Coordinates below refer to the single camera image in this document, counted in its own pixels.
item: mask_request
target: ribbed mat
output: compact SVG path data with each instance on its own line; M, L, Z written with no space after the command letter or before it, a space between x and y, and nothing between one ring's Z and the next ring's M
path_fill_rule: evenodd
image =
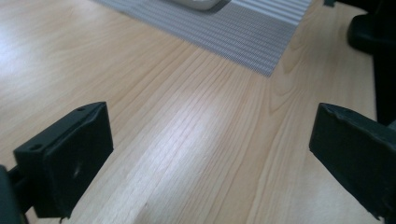
M273 73L310 2L232 0L197 11L170 0L95 1L266 76Z

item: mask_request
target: light wood surface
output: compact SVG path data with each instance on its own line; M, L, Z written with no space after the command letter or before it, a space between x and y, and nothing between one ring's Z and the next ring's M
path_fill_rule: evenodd
M114 152L63 223L377 223L308 148L319 102L375 117L359 13L313 1L265 77L91 1L1 1L0 163L106 101Z

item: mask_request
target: screw hole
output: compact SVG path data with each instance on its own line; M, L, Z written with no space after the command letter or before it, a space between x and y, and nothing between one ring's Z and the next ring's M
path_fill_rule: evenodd
M35 144L34 146L29 147L29 150L36 151L36 150L39 150L42 147L43 147L43 145L41 145L41 144Z

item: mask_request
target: black plastic part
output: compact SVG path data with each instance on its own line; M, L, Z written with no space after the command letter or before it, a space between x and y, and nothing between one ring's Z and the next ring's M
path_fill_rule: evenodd
M385 224L396 224L396 216L387 217L385 219Z
M396 120L396 51L374 55L377 121L389 125Z
M8 176L14 189L21 212L26 213L33 206L33 188L28 178L21 175L18 166L8 171Z
M328 7L334 7L335 0L324 0L324 5Z
M369 54L396 53L395 27L395 15L359 15L354 17L349 25L347 40L354 49Z
M381 0L336 0L337 2L359 7L369 13L375 13L381 4Z
M106 103L78 108L14 150L38 217L70 217L113 151Z
M309 146L338 182L374 217L386 220L394 217L394 130L349 109L320 104Z
M0 223L24 223L23 213L18 206L7 170L2 165L0 165Z

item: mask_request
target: wooden table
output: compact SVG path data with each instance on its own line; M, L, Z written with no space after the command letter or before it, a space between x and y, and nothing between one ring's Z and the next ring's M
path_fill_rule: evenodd
M313 1L265 77L88 0L4 0L0 163L106 101L115 150L64 223L377 223L308 149L319 102L375 117L359 13Z

